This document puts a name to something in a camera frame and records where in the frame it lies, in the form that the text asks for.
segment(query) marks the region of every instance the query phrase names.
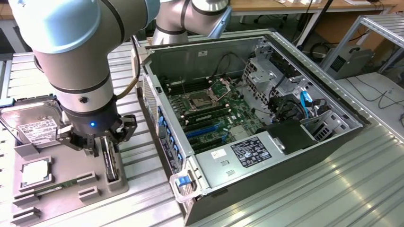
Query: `ribbed metal surface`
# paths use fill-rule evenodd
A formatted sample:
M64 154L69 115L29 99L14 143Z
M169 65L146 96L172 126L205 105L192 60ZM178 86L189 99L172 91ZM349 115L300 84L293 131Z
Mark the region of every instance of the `ribbed metal surface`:
M404 16L397 14L364 16L360 21L368 28L404 48Z
M116 93L132 78L129 50L124 44L109 55ZM12 68L13 97L33 96L34 87L41 94L50 91L45 90L46 81L34 69L32 55L16 55ZM129 191L37 226L182 226L133 92L118 101L118 112L136 114L138 122L132 139L120 146ZM5 154L0 157L0 225L8 226L9 213L2 211L9 207L13 150L4 137L8 133L0 133L5 141L0 144L0 154ZM192 226L404 226L402 214L404 147L376 123L324 162Z

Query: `hard drive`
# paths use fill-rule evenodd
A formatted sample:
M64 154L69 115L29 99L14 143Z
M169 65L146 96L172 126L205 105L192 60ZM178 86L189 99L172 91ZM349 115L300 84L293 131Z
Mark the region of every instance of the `hard drive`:
M58 144L56 130L61 125L61 108L53 96L18 100L0 105L0 122L20 145L32 143L36 148Z

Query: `screw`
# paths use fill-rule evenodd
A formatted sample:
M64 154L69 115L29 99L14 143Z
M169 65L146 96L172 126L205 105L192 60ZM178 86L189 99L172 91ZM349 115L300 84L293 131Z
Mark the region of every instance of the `screw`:
M78 102L82 103L82 104L88 103L88 98L86 97L80 97Z

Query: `green circuit board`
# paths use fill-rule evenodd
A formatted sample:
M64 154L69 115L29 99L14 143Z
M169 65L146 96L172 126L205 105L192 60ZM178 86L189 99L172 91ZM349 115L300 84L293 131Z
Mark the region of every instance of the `green circuit board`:
M240 98L236 87L217 80L213 81L210 92L204 89L168 97L185 135L210 127L216 128L214 131L189 138L196 153L253 135L264 125L250 112L246 102ZM198 114L214 108L218 110ZM186 115L190 116L189 124L184 121Z

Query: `warning label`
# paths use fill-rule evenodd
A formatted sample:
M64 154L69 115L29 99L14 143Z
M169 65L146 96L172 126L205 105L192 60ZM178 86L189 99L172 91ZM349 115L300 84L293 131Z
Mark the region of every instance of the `warning label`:
M261 161L272 158L258 137L253 137L230 146L241 165L248 168Z
M33 145L52 142L56 138L57 125L53 119L18 125L17 127Z

